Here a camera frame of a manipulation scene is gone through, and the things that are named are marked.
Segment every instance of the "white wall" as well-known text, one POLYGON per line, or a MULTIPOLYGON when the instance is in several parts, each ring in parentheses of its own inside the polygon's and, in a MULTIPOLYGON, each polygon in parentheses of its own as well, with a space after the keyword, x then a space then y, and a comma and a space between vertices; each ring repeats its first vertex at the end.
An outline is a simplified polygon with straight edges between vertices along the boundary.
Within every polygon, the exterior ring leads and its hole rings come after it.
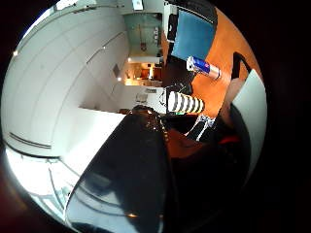
POLYGON ((159 57, 156 56, 130 56, 128 63, 155 63, 159 64, 159 57))
MULTIPOLYGON (((55 140, 58 141, 55 150, 63 154, 63 162, 81 175, 124 117, 121 114, 75 109, 68 134, 63 134, 61 130, 55 133, 55 140)), ((60 123, 59 126, 65 126, 64 120, 60 123)))
POLYGON ((143 0, 143 11, 134 11, 132 0, 118 0, 118 5, 122 15, 133 13, 163 13, 164 11, 163 0, 143 0))
POLYGON ((101 5, 117 5, 117 0, 95 0, 95 2, 101 5))
MULTIPOLYGON (((17 150, 61 155, 65 150, 55 150, 56 145, 66 142, 55 135, 71 137, 74 109, 119 109, 111 92, 116 83, 113 67, 118 63, 121 68, 128 57, 127 36, 122 33, 125 25, 117 8, 97 8, 58 16, 37 29, 21 43, 6 75, 1 103, 3 136, 17 150), (9 132, 52 149, 22 144, 9 132)), ((118 95, 118 91, 115 88, 114 93, 118 95)))

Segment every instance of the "wooden desk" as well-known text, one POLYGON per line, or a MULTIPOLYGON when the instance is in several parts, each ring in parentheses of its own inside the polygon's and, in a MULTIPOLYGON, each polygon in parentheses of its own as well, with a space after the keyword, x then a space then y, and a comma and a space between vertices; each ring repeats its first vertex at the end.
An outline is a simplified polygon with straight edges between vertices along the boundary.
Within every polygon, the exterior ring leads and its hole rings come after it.
POLYGON ((166 65, 166 59, 167 59, 167 54, 169 50, 169 42, 167 41, 167 38, 163 30, 161 31, 161 46, 162 46, 162 52, 163 52, 164 65, 166 65))
MULTIPOLYGON (((218 114, 224 101, 226 89, 231 80, 233 53, 235 51, 241 53, 246 58, 251 68, 256 69, 261 76, 256 57, 246 39, 223 12, 219 9, 216 10, 218 26, 212 47, 205 60, 218 66, 223 74, 222 77, 216 81, 203 75, 196 75, 192 82, 192 96, 205 101, 205 110, 203 114, 209 117, 215 117, 218 114)), ((246 77, 247 71, 244 65, 241 65, 240 78, 246 79, 246 77)))

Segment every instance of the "red bull can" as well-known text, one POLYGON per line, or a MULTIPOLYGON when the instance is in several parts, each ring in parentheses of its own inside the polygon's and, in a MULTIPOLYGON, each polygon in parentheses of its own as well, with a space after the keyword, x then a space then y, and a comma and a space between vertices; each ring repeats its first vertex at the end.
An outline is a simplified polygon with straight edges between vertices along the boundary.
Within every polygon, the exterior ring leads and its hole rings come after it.
POLYGON ((205 60, 199 59, 195 56, 188 57, 187 70, 200 73, 214 80, 218 79, 222 75, 222 71, 220 70, 220 68, 211 65, 205 60))

